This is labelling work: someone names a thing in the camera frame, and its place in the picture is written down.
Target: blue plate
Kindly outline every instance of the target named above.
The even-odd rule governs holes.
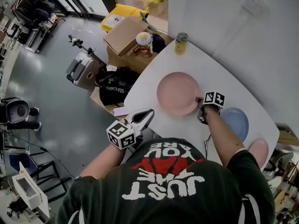
[[[249,122],[246,114],[238,108],[222,110],[220,116],[232,131],[244,142],[249,130]]]

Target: black t-shirt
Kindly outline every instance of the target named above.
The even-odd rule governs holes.
[[[76,218],[86,224],[271,224],[274,199],[247,150],[225,168],[185,140],[155,139],[105,178],[75,179],[57,222],[79,223]]]

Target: large pink plate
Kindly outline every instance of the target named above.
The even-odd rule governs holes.
[[[183,116],[194,111],[198,105],[196,97],[201,97],[196,80],[183,72],[165,76],[159,83],[157,97],[164,112]]]
[[[248,151],[256,158],[258,166],[261,168],[268,157],[268,143],[264,139],[256,140],[250,145]]]

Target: gray floor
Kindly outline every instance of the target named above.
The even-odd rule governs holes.
[[[114,117],[90,100],[90,92],[74,86],[65,77],[66,69],[80,50],[72,47],[68,35],[84,41],[86,47],[96,47],[95,54],[107,61],[106,45],[99,21],[75,17],[56,28],[39,54],[22,48],[14,65],[6,97],[17,96],[37,106],[41,112],[38,120],[43,123],[40,133],[30,131],[30,142],[47,148],[61,160],[73,176],[78,176],[84,165],[95,158],[108,144],[106,128]],[[14,134],[28,140],[28,131]],[[11,138],[14,145],[25,145]],[[31,146],[31,152],[40,151]],[[35,156],[37,163],[53,160],[49,154]],[[68,173],[57,162],[62,176]],[[59,194],[55,190],[48,196]],[[51,203],[52,211],[62,199]]]

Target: sneaker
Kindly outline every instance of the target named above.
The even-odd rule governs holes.
[[[37,109],[37,115],[39,115],[39,108],[37,107],[33,107],[33,108]]]
[[[35,131],[35,132],[38,132],[38,131],[40,131],[41,129],[42,129],[42,123],[39,122],[39,127],[38,127],[37,129],[35,129],[34,131]]]

